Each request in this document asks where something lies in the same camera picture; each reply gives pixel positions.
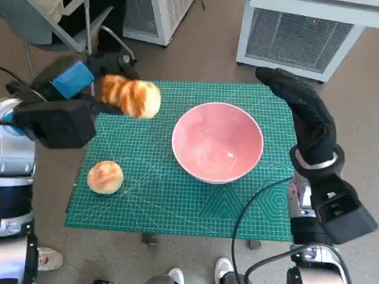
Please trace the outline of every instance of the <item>table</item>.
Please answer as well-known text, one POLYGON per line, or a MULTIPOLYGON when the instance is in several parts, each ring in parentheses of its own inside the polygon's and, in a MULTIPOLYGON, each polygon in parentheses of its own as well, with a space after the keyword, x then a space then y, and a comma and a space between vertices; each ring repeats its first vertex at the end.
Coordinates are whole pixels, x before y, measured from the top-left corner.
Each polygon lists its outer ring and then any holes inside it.
MULTIPOLYGON (((290 177, 295 145, 287 104, 264 85, 157 81, 162 106, 152 120, 100 115, 68 206, 65 226, 141 233, 231 237, 236 218, 252 195, 290 177), (226 185, 195 180, 176 162, 171 148, 175 123, 205 102, 227 102, 250 113, 264 135, 264 153, 245 177, 226 185), (88 171, 103 160, 117 162, 125 181, 115 194, 86 185, 88 171)), ((245 216, 239 238, 291 241, 286 184, 263 193, 245 216)))

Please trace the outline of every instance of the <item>white air purifier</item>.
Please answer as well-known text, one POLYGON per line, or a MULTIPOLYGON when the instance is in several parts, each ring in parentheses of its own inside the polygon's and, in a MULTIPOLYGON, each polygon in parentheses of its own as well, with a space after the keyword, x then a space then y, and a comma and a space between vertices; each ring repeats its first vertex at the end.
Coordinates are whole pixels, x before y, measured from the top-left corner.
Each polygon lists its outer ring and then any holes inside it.
POLYGON ((377 10, 323 1, 246 0, 236 61, 327 82, 364 27, 377 25, 377 10))
POLYGON ((167 46, 193 0, 127 0, 123 35, 167 46))

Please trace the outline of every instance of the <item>chair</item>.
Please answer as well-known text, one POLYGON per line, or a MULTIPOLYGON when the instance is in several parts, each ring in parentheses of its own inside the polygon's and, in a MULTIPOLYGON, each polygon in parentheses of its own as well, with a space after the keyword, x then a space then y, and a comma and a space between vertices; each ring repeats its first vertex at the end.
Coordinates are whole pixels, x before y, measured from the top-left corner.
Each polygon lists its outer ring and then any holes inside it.
MULTIPOLYGON (((132 50, 123 43, 111 29, 102 25, 113 7, 105 9, 91 22, 89 18, 89 0, 72 0, 70 4, 65 7, 62 14, 70 15, 80 5, 84 5, 85 7, 86 29, 80 31, 74 37, 71 37, 56 22, 45 17, 31 0, 0 0, 1 17, 8 23, 11 31, 25 42, 25 50, 32 77, 34 76, 34 72, 29 44, 47 51, 64 51, 71 49, 78 53, 87 51, 87 54, 91 55, 91 38, 97 34, 100 28, 114 37, 126 52, 128 52, 130 59, 135 62, 136 58, 132 50), (61 39, 61 43, 52 44, 53 33, 61 39)), ((93 84, 91 86, 91 93, 94 94, 93 84)))

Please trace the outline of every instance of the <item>pink bowl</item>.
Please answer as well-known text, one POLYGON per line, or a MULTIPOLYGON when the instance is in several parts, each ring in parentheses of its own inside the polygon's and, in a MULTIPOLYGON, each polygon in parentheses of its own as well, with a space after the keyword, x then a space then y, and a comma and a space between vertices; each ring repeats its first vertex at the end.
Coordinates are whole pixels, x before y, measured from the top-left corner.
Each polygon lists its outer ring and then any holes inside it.
POLYGON ((172 133, 179 164, 207 183, 227 183, 250 172, 263 152, 263 136, 242 109, 220 102, 187 111, 172 133))

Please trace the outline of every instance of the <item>blue tape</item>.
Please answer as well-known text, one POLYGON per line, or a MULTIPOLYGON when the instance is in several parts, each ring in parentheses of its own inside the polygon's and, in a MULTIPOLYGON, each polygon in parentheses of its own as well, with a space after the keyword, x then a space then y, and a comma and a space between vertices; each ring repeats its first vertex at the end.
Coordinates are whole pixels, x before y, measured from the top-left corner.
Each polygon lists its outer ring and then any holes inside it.
POLYGON ((89 86, 95 77, 84 65, 78 61, 51 83, 66 98, 70 99, 79 93, 82 89, 89 86))

